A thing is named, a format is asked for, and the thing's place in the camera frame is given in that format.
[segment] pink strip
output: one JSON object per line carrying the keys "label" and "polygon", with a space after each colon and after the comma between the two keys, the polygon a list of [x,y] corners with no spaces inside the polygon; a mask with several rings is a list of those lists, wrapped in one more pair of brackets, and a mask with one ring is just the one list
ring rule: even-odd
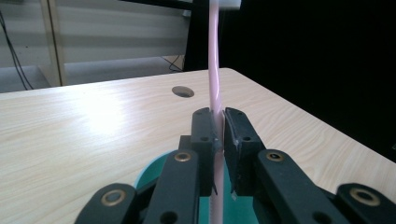
{"label": "pink strip", "polygon": [[[223,142],[223,114],[219,91],[219,51],[218,51],[219,0],[210,0],[209,7],[209,90],[210,108],[220,141]],[[218,195],[212,191],[210,196],[210,223],[222,224],[223,220],[223,150],[215,155],[215,184]]]}

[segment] black cable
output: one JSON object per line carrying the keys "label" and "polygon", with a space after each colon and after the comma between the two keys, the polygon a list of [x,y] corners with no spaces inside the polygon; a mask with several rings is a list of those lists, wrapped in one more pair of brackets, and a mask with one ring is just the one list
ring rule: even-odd
{"label": "black cable", "polygon": [[171,70],[172,72],[182,72],[182,71],[183,71],[183,70],[179,69],[179,68],[175,65],[175,62],[177,61],[177,59],[178,59],[179,57],[180,57],[180,55],[177,55],[177,57],[173,60],[172,63],[169,62],[168,60],[166,60],[165,58],[163,58],[164,60],[166,60],[167,62],[170,63],[170,65],[169,65],[169,70]]}
{"label": "black cable", "polygon": [[28,91],[28,88],[25,85],[25,81],[26,81],[26,83],[29,85],[31,90],[34,90],[34,88],[32,87],[32,85],[30,84],[29,80],[27,79],[26,75],[23,72],[23,69],[21,67],[21,63],[20,63],[20,60],[18,58],[18,55],[15,52],[14,47],[12,46],[11,40],[8,37],[6,22],[4,20],[3,13],[2,13],[1,10],[0,10],[0,24],[1,24],[2,28],[3,28],[4,34],[6,35],[6,41],[7,41],[7,44],[8,44],[9,51],[11,51],[12,61],[14,62],[15,69],[17,70],[18,76],[21,79],[23,87]]}

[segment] teal bowl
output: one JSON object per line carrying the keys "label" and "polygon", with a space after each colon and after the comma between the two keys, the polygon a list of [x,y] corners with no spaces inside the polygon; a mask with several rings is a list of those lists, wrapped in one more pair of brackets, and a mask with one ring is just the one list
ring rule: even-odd
{"label": "teal bowl", "polygon": [[[136,189],[140,189],[151,180],[160,176],[168,153],[165,153],[153,160],[143,171],[139,174],[134,183]],[[253,211],[253,199],[251,197],[239,197],[234,200],[229,189],[231,183],[228,177],[227,166],[224,165],[224,211],[223,222],[226,224],[240,224],[240,223],[259,223]],[[209,198],[201,197],[199,206],[199,223],[209,223]]]}

